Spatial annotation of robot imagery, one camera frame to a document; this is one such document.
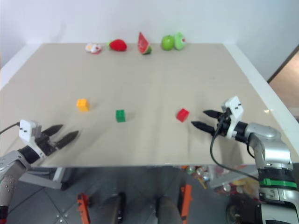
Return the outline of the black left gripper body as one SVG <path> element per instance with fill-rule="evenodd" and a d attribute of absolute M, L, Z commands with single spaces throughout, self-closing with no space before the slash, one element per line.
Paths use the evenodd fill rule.
<path fill-rule="evenodd" d="M 50 137 L 44 133 L 42 133 L 39 138 L 35 139 L 35 143 L 46 156 L 50 156 L 55 151 L 59 150 L 56 143 L 50 141 Z"/>

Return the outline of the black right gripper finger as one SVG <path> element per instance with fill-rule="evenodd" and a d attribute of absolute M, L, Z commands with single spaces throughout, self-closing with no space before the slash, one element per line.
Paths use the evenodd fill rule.
<path fill-rule="evenodd" d="M 222 112 L 218 112 L 215 110 L 205 110 L 203 111 L 203 113 L 212 118 L 219 118 L 222 116 Z"/>
<path fill-rule="evenodd" d="M 214 133 L 214 128 L 200 121 L 192 121 L 191 124 L 206 133 Z"/>

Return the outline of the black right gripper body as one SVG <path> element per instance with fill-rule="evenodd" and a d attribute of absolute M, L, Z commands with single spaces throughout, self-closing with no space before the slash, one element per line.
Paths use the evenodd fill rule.
<path fill-rule="evenodd" d="M 228 128 L 231 123 L 230 119 L 231 111 L 226 110 L 225 112 L 222 112 L 222 116 L 219 118 L 216 118 L 218 120 L 217 128 L 219 128 L 219 134 L 222 136 L 226 136 Z"/>

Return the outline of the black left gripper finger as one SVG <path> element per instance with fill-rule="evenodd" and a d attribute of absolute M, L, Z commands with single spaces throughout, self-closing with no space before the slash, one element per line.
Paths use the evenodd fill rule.
<path fill-rule="evenodd" d="M 56 142 L 56 148 L 62 149 L 63 147 L 65 147 L 66 145 L 71 143 L 73 140 L 75 140 L 78 133 L 79 133 L 79 131 L 74 131 L 74 132 L 70 132 L 70 133 L 66 134 L 61 140 Z"/>
<path fill-rule="evenodd" d="M 47 136 L 52 136 L 52 135 L 56 134 L 62 127 L 63 127 L 62 124 L 53 125 L 53 126 L 47 128 L 47 129 L 45 129 L 43 131 L 43 134 L 45 134 Z"/>

